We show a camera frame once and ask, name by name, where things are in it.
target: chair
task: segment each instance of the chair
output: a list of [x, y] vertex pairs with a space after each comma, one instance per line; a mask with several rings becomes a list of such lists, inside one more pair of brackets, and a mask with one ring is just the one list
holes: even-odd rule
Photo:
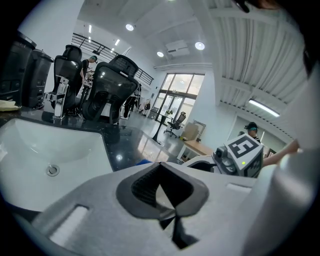
[[76, 108], [78, 104], [77, 94], [81, 88], [81, 58], [81, 49], [68, 44], [65, 46], [63, 55], [58, 55], [54, 59], [54, 88], [52, 92], [56, 93], [58, 91], [61, 77], [69, 80], [69, 89], [64, 100], [64, 113]]
[[165, 130], [163, 133], [170, 133], [170, 137], [174, 135], [176, 138], [178, 137], [175, 135], [172, 130], [179, 130], [181, 127], [181, 123], [186, 119], [186, 112], [181, 112], [179, 118], [174, 122], [167, 122], [170, 125], [170, 130]]
[[100, 62], [95, 68], [90, 96], [82, 104], [83, 117], [117, 123], [122, 104], [139, 87], [133, 78], [138, 69], [131, 59], [122, 55], [117, 55], [110, 63]]

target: wooden desk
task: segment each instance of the wooden desk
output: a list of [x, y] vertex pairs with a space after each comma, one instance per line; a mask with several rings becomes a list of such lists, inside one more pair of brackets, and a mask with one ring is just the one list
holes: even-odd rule
[[189, 141], [184, 142], [184, 145], [183, 145], [179, 155], [177, 156], [178, 160], [185, 161], [185, 159], [183, 158], [183, 155], [184, 155], [186, 149], [189, 149], [190, 151], [194, 152], [196, 154], [196, 156], [211, 156], [214, 152], [213, 149], [197, 142], [196, 140], [189, 140]]

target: table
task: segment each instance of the table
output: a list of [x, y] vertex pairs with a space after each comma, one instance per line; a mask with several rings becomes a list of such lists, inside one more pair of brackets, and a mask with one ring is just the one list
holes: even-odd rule
[[185, 141], [184, 145], [177, 156], [178, 160], [182, 160], [182, 156], [184, 155], [186, 149], [189, 149], [190, 151], [194, 152], [198, 156], [211, 156], [214, 152], [213, 149], [210, 147], [207, 147], [206, 145], [201, 144], [200, 142], [197, 142], [196, 140], [189, 140]]
[[156, 131], [155, 135], [153, 136], [153, 140], [155, 142], [157, 142], [159, 145], [161, 145], [162, 147], [164, 146], [164, 143], [161, 142], [161, 141], [158, 141], [158, 134], [159, 134], [159, 131], [160, 131], [160, 128], [161, 126], [165, 123], [166, 119], [167, 118], [171, 118], [171, 120], [173, 120], [172, 117], [169, 117], [169, 116], [166, 116], [166, 115], [163, 115], [163, 114], [159, 114], [161, 116], [161, 121], [160, 121], [160, 124], [159, 124], [159, 127], [158, 127], [158, 130]]

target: cap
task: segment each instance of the cap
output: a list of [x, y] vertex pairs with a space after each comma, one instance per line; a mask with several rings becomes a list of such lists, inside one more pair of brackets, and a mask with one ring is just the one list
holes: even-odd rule
[[244, 127], [244, 129], [246, 129], [246, 130], [256, 130], [256, 129], [258, 129], [258, 126], [256, 125], [255, 122], [250, 122], [248, 125], [246, 125]]

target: blue object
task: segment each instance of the blue object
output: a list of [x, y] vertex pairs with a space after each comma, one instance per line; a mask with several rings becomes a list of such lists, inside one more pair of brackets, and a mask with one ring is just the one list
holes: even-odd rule
[[140, 162], [138, 162], [136, 164], [136, 166], [141, 166], [141, 165], [144, 165], [144, 164], [149, 164], [149, 163], [152, 163], [151, 161], [148, 161], [147, 159], [142, 159]]

